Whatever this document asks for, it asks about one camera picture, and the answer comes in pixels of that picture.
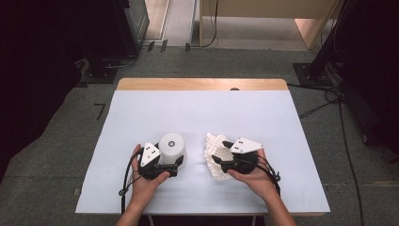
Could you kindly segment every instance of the gray carpet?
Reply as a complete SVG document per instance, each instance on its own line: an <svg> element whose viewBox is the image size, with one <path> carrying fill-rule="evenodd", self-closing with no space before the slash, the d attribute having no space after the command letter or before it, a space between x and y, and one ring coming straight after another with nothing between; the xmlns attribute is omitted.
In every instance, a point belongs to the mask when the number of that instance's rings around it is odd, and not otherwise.
<svg viewBox="0 0 399 226"><path fill-rule="evenodd" d="M0 185L0 225L116 223L119 216L75 214L78 195L73 195L73 191L83 183L119 79L282 78L297 84L292 63L311 62L317 54L225 49L192 49L186 53L179 47L168 47L164 53L159 50L157 47L151 52L143 50L133 64L119 69L113 85L88 85L70 92L44 134L11 160ZM290 91L298 114L326 102L323 91L300 88L290 88ZM105 108L100 114L102 104ZM359 182L364 225L399 225L399 165L389 163L394 154L384 147L363 145L362 132L346 104L343 104L343 120ZM360 225L358 195L343 144L338 105L328 105L301 122L331 213L321 217L295 217L298 225ZM175 217L169 221L156 218L154 222L155 225L227 225L231 222L228 220ZM243 219L230 225L250 223ZM263 225L261 218L257 225Z"/></svg>

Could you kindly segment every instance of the white roll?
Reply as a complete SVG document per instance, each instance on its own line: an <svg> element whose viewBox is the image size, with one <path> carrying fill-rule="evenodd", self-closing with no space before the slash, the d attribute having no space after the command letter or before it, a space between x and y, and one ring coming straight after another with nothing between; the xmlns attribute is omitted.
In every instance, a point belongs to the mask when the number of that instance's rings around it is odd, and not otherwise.
<svg viewBox="0 0 399 226"><path fill-rule="evenodd" d="M185 150L184 139L181 135L176 133L164 135L161 140L159 140L158 147L161 151L162 163L174 164L176 162L176 159L183 155L183 163L179 166L179 169L185 166L185 162L187 161L187 154Z"/></svg>

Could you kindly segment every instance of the table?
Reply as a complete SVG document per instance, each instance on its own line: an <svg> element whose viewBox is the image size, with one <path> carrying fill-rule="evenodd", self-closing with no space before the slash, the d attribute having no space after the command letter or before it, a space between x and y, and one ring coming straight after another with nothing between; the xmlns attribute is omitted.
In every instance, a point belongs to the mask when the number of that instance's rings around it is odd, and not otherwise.
<svg viewBox="0 0 399 226"><path fill-rule="evenodd" d="M342 0L199 0L199 45L203 45L203 16L294 18L308 49L321 34Z"/></svg>
<svg viewBox="0 0 399 226"><path fill-rule="evenodd" d="M158 187L147 215L264 215L243 183L216 181L203 157L206 133L261 142L280 172L281 197L293 215L329 212L291 94L281 79L123 78L115 91L76 213L118 214L126 164L137 143L184 137L187 162Z"/></svg>

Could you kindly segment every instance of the white object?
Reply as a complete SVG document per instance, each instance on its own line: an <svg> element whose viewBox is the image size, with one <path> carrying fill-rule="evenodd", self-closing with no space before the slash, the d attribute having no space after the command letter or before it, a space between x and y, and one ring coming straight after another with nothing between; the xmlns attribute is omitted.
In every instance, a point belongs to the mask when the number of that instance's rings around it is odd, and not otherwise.
<svg viewBox="0 0 399 226"><path fill-rule="evenodd" d="M181 135L176 133L164 135L159 140L158 147L161 150L161 163L174 164L183 155L183 163L179 166L179 169L185 166L187 151L185 150L184 139Z"/></svg>
<svg viewBox="0 0 399 226"><path fill-rule="evenodd" d="M244 183L216 181L203 157L207 132L267 144L290 213L329 212L326 194L289 90L115 91L76 213L120 214L126 164L137 143L179 131L187 160L147 205L147 215L260 215L264 202ZM131 197L126 194L126 203Z"/></svg>
<svg viewBox="0 0 399 226"><path fill-rule="evenodd" d="M223 141L228 141L224 135L214 136L210 133L206 134L204 157L212 177L217 181L226 181L232 178L228 173L225 173L220 165L212 158L212 155L215 155L223 161L232 160L232 153L229 148L223 145Z"/></svg>
<svg viewBox="0 0 399 226"><path fill-rule="evenodd" d="M230 148L232 153L251 153L263 149L263 145L247 138L238 138Z"/></svg>
<svg viewBox="0 0 399 226"><path fill-rule="evenodd" d="M161 154L159 149L153 146L150 142L144 145L143 156L141 156L141 167L147 166L153 159Z"/></svg>

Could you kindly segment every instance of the white tabletop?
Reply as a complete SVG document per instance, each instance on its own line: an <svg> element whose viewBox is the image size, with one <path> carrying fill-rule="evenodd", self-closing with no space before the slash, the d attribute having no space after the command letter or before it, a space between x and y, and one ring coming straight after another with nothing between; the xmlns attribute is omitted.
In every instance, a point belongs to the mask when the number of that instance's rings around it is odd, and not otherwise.
<svg viewBox="0 0 399 226"><path fill-rule="evenodd" d="M324 189L289 90L115 91L76 213L119 214L123 177L137 143L184 137L187 162L161 184L144 214L260 215L263 201L235 180L216 181L203 157L206 134L260 142L281 181L290 213L329 212ZM131 193L127 194L126 203Z"/></svg>

